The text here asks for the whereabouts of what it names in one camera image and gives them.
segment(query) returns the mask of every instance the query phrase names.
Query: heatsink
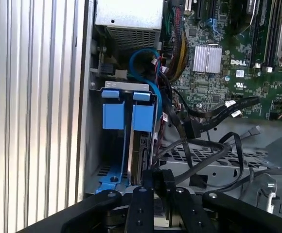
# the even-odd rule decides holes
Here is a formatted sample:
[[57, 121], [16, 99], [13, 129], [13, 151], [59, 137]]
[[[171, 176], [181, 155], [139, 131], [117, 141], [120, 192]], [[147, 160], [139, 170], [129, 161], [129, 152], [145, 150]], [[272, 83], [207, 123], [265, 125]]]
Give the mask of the heatsink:
[[105, 26], [119, 50], [156, 48], [164, 0], [97, 0], [95, 24]]
[[221, 58], [222, 47], [196, 46], [192, 71], [199, 73], [220, 73]]

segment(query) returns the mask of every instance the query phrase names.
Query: metal side panel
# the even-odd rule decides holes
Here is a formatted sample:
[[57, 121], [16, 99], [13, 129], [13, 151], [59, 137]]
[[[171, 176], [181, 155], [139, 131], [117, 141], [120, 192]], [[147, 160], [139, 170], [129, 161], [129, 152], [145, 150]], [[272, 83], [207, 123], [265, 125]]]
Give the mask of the metal side panel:
[[0, 0], [0, 233], [82, 196], [84, 9], [85, 0]]

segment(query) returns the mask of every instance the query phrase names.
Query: yellow wire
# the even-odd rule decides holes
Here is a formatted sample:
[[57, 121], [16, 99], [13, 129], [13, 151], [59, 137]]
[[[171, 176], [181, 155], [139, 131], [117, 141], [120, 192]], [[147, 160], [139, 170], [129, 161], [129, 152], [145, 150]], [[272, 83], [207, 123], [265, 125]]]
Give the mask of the yellow wire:
[[181, 51], [180, 51], [180, 58], [179, 58], [179, 63], [178, 66], [176, 68], [176, 74], [175, 74], [175, 78], [172, 79], [172, 81], [175, 81], [176, 79], [178, 79], [180, 77], [180, 72], [181, 72], [181, 68], [182, 68], [182, 63], [184, 61], [184, 54], [185, 54], [185, 38], [184, 38], [184, 33], [182, 32], [182, 43], [181, 43]]

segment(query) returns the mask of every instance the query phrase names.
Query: blue plastic tab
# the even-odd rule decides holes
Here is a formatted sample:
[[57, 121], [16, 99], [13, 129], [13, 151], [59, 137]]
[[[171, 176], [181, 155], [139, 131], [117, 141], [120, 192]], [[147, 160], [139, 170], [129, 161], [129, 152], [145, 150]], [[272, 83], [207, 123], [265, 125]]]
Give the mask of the blue plastic tab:
[[120, 97], [120, 92], [117, 90], [103, 90], [101, 97], [118, 99]]
[[[96, 190], [96, 193], [100, 193], [103, 190], [108, 189], [116, 189], [116, 185], [120, 184], [123, 179], [123, 168], [125, 163], [126, 156], [126, 140], [127, 140], [127, 128], [124, 131], [124, 139], [123, 139], [123, 154], [122, 159], [118, 160], [118, 158], [113, 158], [113, 165], [108, 171], [107, 175], [102, 177], [99, 182], [101, 182], [100, 187]], [[126, 179], [124, 183], [125, 186], [128, 186], [130, 181]]]
[[152, 132], [154, 122], [154, 105], [133, 105], [133, 130]]
[[103, 104], [103, 129], [124, 129], [124, 104], [125, 101], [123, 103]]
[[150, 101], [150, 93], [134, 92], [133, 99], [139, 101]]

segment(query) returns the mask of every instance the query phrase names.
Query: dell logo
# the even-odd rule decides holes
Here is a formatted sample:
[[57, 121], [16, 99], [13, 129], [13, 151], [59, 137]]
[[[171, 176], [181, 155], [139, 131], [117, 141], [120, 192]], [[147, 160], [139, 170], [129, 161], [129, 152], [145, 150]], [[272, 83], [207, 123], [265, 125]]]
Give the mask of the dell logo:
[[231, 65], [237, 65], [237, 66], [243, 66], [243, 67], [247, 66], [246, 61], [233, 60], [233, 59], [230, 60], [230, 64]]

